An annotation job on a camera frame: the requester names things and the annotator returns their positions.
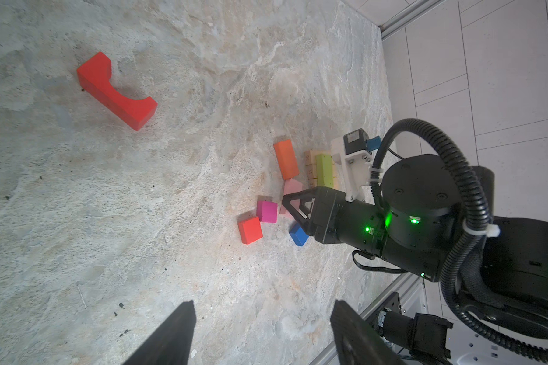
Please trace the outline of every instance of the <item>blue block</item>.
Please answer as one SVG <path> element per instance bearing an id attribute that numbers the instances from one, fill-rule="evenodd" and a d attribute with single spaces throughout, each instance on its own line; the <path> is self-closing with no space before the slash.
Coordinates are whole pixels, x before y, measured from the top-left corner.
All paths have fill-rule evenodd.
<path id="1" fill-rule="evenodd" d="M 365 141 L 367 144 L 366 150 L 369 153 L 372 153 L 372 151 L 375 151 L 380 148 L 381 144 L 381 137 L 378 135 L 377 137 L 372 138 L 371 140 Z"/>
<path id="2" fill-rule="evenodd" d="M 297 246 L 304 246 L 304 243 L 308 239 L 307 233 L 303 231 L 298 222 L 294 223 L 294 225 L 292 226 L 292 229 L 290 230 L 290 236 Z"/>

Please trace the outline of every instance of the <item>red arch block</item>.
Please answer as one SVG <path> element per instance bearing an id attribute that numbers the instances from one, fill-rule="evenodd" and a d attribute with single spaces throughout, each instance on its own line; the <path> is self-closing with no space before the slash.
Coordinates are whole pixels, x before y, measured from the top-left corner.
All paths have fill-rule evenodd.
<path id="1" fill-rule="evenodd" d="M 142 128 L 156 112 L 158 104 L 150 96 L 134 100 L 126 98 L 114 89 L 110 84 L 111 61 L 102 52 L 79 66 L 77 76 L 83 89 L 134 130 Z"/>

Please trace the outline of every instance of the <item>white zip tie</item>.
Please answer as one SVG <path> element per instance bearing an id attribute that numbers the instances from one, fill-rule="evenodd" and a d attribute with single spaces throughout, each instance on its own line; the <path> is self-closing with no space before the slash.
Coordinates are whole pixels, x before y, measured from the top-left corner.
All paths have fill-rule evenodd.
<path id="1" fill-rule="evenodd" d="M 497 224 L 488 224 L 484 231 L 474 231 L 467 227 L 467 219 L 463 219 L 463 229 L 473 236 L 487 236 L 487 237 L 499 237 L 501 230 Z"/>

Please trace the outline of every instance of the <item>lime green rectangular block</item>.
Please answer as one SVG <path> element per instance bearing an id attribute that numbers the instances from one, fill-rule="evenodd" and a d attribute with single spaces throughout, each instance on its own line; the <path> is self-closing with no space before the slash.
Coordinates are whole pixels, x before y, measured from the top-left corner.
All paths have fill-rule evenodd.
<path id="1" fill-rule="evenodd" d="M 333 187 L 333 160 L 331 155 L 317 155 L 317 185 Z"/>

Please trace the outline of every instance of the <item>magenta block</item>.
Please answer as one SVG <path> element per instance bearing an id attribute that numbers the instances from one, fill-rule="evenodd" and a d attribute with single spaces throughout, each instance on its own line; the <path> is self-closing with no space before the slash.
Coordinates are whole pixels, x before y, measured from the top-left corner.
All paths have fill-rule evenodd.
<path id="1" fill-rule="evenodd" d="M 298 193 L 298 192 L 301 192 L 301 191 L 303 191 L 303 184 L 301 182 L 298 182 L 294 179 L 288 179 L 288 180 L 284 181 L 284 194 L 283 195 Z M 300 200 L 293 200 L 293 201 L 290 202 L 290 204 L 298 210 L 299 205 L 300 205 Z M 285 217 L 288 217 L 290 219 L 294 219 L 292 217 L 292 214 L 290 214 L 286 210 L 286 208 L 284 208 L 282 206 L 282 204 L 280 205 L 280 214 L 284 215 Z"/>
<path id="2" fill-rule="evenodd" d="M 273 201 L 258 201 L 257 216 L 260 222 L 276 223 L 278 221 L 278 203 Z"/>

